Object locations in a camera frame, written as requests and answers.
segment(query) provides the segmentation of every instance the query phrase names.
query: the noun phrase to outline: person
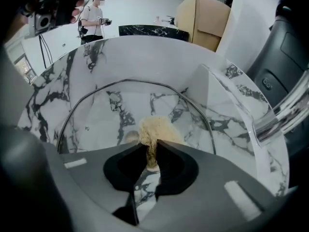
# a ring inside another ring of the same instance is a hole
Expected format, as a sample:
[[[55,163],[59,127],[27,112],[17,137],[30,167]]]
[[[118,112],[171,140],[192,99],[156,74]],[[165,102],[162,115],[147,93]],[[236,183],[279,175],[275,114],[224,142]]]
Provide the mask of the person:
[[[85,6],[81,23],[87,32],[81,38],[81,45],[103,39],[101,26],[106,25],[106,19],[103,19],[103,12],[99,8],[103,4],[104,0],[92,0],[91,5]]]

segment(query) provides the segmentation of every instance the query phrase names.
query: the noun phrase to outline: faucet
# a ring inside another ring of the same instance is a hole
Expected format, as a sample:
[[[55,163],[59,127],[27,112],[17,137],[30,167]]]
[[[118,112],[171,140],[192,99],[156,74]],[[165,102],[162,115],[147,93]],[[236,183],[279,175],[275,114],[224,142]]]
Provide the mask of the faucet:
[[[170,15],[167,15],[167,17],[170,18],[170,21],[167,21],[167,20],[161,20],[162,22],[168,22],[170,25],[175,25],[175,18],[170,16]]]
[[[292,91],[254,125],[261,145],[268,144],[278,133],[286,134],[309,115],[309,65]]]

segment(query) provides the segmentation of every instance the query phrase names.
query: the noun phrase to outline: white marble surface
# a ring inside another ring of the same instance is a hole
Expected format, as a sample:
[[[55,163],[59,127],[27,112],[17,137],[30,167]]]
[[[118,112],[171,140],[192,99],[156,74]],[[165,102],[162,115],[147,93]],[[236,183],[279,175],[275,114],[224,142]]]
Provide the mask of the white marble surface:
[[[220,71],[235,84],[232,94],[241,105],[201,64]],[[124,78],[157,81],[182,91],[209,119],[218,155],[257,178],[274,195],[286,193],[289,165],[283,136],[258,150],[248,134],[249,121],[263,116],[270,109],[268,102],[237,67],[186,42],[125,36],[81,46],[37,78],[18,125],[56,145],[66,117],[81,97]],[[126,134],[137,131],[141,118],[149,115],[169,116],[192,146],[211,152],[209,132],[186,102],[166,88],[125,83],[97,92],[78,106],[65,131],[67,147],[63,148],[77,152],[125,143]],[[154,198],[154,174],[158,175],[145,171],[137,183],[141,216],[147,210],[146,201]]]

